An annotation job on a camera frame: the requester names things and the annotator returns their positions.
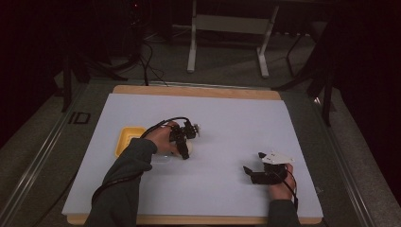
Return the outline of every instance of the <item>white paper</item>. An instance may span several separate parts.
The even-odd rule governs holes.
[[[258,152],[295,160],[300,218],[321,218],[322,208],[288,110],[280,100],[110,94],[62,213],[88,214],[91,198],[115,161],[122,128],[149,128],[184,116],[201,126],[190,158],[153,161],[140,185],[138,214],[265,217],[266,185],[252,184],[243,166],[263,171]]]

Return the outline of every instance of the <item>person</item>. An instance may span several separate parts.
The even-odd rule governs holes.
[[[91,212],[84,226],[95,227],[132,227],[136,226],[139,202],[140,175],[150,171],[152,154],[156,152],[173,152],[179,154],[177,147],[169,142],[170,127],[177,124],[168,122],[166,126],[157,128],[145,138],[132,138],[130,144],[121,153],[104,177],[102,185],[106,188],[94,194]],[[292,173],[292,166],[287,166]],[[113,184],[119,179],[129,181]],[[295,182],[288,174],[286,182],[292,188]],[[283,184],[269,185],[271,198],[268,227],[301,226],[294,205],[292,194]]]

